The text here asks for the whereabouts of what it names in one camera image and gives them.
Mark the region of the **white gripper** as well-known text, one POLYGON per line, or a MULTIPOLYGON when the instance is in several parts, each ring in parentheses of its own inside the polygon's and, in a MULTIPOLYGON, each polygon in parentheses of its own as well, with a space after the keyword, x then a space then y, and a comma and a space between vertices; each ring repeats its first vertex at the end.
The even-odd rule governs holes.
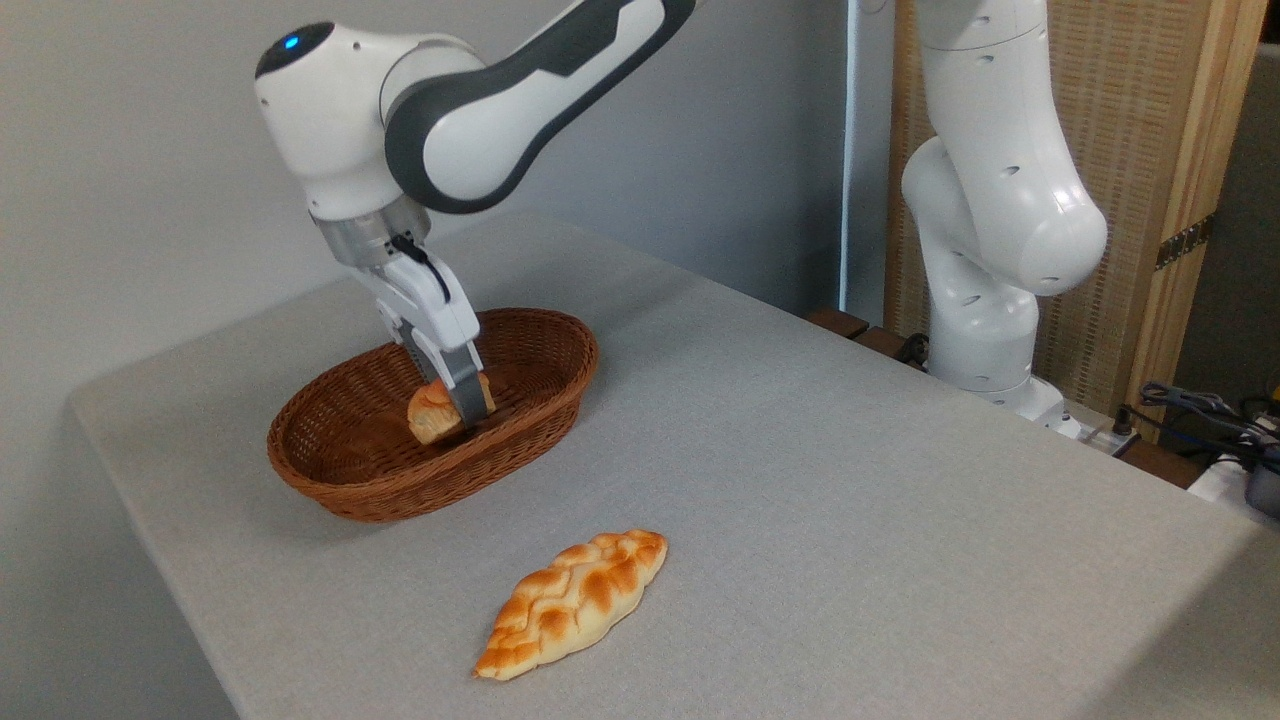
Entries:
POLYGON ((392 338, 404 347, 422 382, 442 379, 466 428, 490 416, 474 341, 479 320, 454 273, 430 252, 397 254, 388 263, 352 268, 375 297, 392 338))

